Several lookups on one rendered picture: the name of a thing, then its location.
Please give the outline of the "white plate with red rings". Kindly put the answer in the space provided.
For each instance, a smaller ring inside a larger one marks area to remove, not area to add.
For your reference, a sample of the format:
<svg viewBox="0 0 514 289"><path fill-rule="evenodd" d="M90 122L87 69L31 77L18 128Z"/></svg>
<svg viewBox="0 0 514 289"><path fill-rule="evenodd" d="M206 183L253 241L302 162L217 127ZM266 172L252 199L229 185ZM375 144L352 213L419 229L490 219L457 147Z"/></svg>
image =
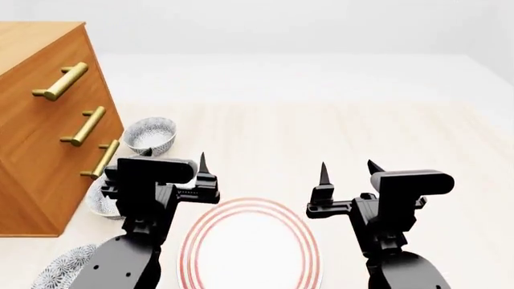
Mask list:
<svg viewBox="0 0 514 289"><path fill-rule="evenodd" d="M320 289L320 248L285 205L242 197L203 214L177 253L180 289Z"/></svg>

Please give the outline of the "wooden drawer cabinet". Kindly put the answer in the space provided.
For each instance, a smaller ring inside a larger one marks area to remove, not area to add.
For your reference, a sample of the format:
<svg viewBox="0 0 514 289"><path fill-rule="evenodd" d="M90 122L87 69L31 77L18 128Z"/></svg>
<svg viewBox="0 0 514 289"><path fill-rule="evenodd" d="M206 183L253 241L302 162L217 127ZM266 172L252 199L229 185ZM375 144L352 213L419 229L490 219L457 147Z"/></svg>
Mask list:
<svg viewBox="0 0 514 289"><path fill-rule="evenodd" d="M32 95L79 62L88 71L58 100ZM80 147L59 141L99 106L106 113ZM80 172L123 130L83 22L0 21L0 238L60 236L93 181Z"/></svg>

